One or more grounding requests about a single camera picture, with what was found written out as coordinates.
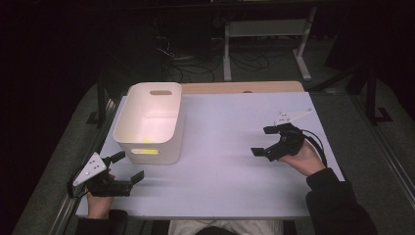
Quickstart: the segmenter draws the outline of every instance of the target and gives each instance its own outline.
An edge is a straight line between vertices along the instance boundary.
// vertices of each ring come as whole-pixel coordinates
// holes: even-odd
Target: white table
[[[305,177],[289,165],[256,158],[279,135],[265,135],[280,112],[314,110],[306,92],[184,94],[185,132],[181,156],[172,165],[138,165],[128,158],[112,164],[118,180],[145,171],[130,197],[113,208],[147,219],[295,219],[308,216]],[[111,127],[101,157],[120,151]],[[293,122],[323,142],[328,165],[343,180],[317,113]],[[87,214],[86,199],[76,212]]]

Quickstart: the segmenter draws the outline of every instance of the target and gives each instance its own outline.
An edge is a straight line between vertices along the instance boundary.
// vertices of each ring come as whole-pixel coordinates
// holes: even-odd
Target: person's arm
[[[75,235],[121,235],[125,234],[128,221],[126,211],[111,210],[113,197],[94,197],[87,194],[88,216],[80,218]]]
[[[350,182],[339,181],[307,141],[297,155],[285,156],[280,161],[307,176],[311,192],[306,201],[316,235],[378,234],[370,215],[357,203]]]

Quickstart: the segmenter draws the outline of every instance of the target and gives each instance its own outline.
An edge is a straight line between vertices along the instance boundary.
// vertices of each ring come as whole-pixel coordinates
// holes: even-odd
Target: bin handle
[[[161,96],[161,95],[172,95],[173,93],[169,90],[151,90],[150,94]]]

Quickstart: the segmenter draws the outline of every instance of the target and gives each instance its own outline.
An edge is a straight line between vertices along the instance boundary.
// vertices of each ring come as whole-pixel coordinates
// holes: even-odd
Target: black sleeve
[[[350,182],[341,182],[326,168],[307,177],[311,192],[306,196],[316,235],[378,234],[369,213],[354,196]]]
[[[111,210],[109,219],[80,218],[75,235],[123,235],[128,222],[126,211]]]

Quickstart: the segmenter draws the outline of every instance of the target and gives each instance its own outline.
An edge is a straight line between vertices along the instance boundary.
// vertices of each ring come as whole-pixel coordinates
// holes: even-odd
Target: metal frame
[[[400,188],[408,199],[410,205],[415,210],[415,185],[412,180],[409,178],[406,170],[403,168],[399,159],[396,157],[396,154],[393,152],[391,146],[388,144],[384,134],[380,128],[373,123],[373,121],[366,115],[367,111],[365,105],[361,100],[356,96],[351,96],[351,101],[354,103],[355,107],[359,110],[362,119],[366,122],[366,125],[371,130],[375,139],[377,140],[382,151],[385,153],[385,162],[390,168],[392,174],[396,178]]]
[[[87,151],[86,155],[84,156],[83,162],[86,162],[94,152],[99,151],[102,146],[105,138],[107,137],[108,131],[110,130],[111,124],[113,122],[116,108],[118,107],[119,102],[115,102],[113,100],[109,100],[107,103],[107,107],[105,108],[105,120],[103,120],[101,125],[101,130],[97,133],[94,138],[93,143],[90,145],[89,150]],[[78,205],[79,201],[71,199],[68,195],[65,196],[61,203],[61,207],[59,209],[58,215],[56,216],[50,230],[49,235],[55,234],[64,234],[67,226],[69,224],[70,217],[73,216],[73,213]]]
[[[232,81],[232,72],[229,60],[229,38],[243,36],[276,36],[276,35],[300,35],[299,48],[294,49],[294,57],[299,66],[302,79],[311,80],[311,75],[305,65],[302,53],[314,20],[316,7],[312,7],[305,20],[278,20],[257,22],[230,22],[225,26],[225,49],[223,56],[223,78]]]

